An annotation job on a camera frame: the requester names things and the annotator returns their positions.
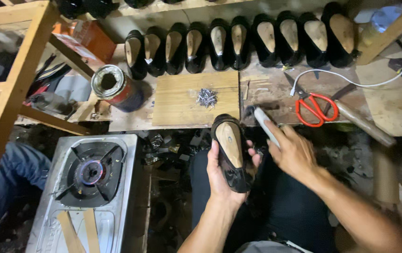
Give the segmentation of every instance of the glue can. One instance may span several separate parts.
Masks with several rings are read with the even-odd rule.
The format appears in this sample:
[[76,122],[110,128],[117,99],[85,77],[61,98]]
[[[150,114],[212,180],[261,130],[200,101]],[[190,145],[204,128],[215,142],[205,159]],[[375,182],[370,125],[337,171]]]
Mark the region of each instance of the glue can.
[[115,65],[99,68],[91,78],[91,88],[99,98],[123,112],[133,112],[143,104],[142,89]]

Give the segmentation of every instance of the orange box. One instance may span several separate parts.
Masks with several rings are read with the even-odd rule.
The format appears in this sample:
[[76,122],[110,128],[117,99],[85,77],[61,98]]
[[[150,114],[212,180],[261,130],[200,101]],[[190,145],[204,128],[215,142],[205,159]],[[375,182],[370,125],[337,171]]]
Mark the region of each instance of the orange box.
[[54,25],[52,33],[74,52],[87,60],[109,64],[116,44],[103,32],[98,21],[74,22],[68,26]]

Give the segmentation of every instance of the scissor handle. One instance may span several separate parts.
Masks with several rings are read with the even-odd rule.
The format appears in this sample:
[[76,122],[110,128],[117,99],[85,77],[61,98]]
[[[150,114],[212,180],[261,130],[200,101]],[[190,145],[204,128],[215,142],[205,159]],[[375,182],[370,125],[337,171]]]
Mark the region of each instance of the scissor handle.
[[[300,104],[302,104],[302,105],[303,105],[306,109],[308,109],[315,117],[317,117],[317,118],[320,120],[320,122],[317,123],[317,124],[311,124],[311,123],[305,121],[305,120],[303,119],[303,117],[301,116]],[[318,104],[317,104],[317,105],[315,105],[315,104],[317,104],[317,103],[316,103],[316,102],[314,103],[314,106],[315,106],[315,107],[320,108],[320,107],[318,106]],[[309,127],[320,127],[320,126],[324,123],[324,119],[323,119],[315,110],[313,110],[310,106],[308,106],[308,105],[306,104],[306,102],[304,102],[304,100],[302,100],[302,99],[297,100],[297,101],[295,102],[295,112],[296,112],[296,115],[298,116],[299,120],[300,120],[303,124],[305,124],[306,126],[309,126]]]
[[[324,115],[323,111],[320,109],[320,106],[318,105],[317,101],[315,101],[315,98],[319,98],[319,99],[322,99],[322,100],[330,103],[331,106],[333,107],[334,115],[332,117],[330,117],[330,118],[328,118],[326,115]],[[309,97],[309,99],[314,104],[315,109],[318,112],[318,115],[320,117],[322,117],[325,121],[333,121],[339,115],[339,108],[337,107],[336,103],[332,99],[328,98],[327,96],[323,96],[323,95],[317,94],[317,93],[311,93],[311,96]]]

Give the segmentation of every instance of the person's right hand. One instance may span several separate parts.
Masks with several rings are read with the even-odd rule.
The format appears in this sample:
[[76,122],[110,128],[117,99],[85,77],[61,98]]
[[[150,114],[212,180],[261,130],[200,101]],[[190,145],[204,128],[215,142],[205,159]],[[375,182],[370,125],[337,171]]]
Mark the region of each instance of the person's right hand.
[[321,167],[315,160],[312,143],[298,135],[290,126],[278,128],[266,120],[265,125],[275,136],[281,148],[268,140],[268,147],[274,162],[287,174],[301,183],[315,175]]

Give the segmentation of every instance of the gas stove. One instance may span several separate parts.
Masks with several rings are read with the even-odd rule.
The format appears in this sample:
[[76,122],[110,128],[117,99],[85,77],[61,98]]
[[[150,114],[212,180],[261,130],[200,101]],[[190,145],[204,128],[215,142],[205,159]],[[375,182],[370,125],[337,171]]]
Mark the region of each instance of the gas stove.
[[59,139],[26,252],[68,252],[57,215],[68,211],[88,252],[83,212],[94,208],[100,252],[128,251],[131,216],[141,168],[136,135]]

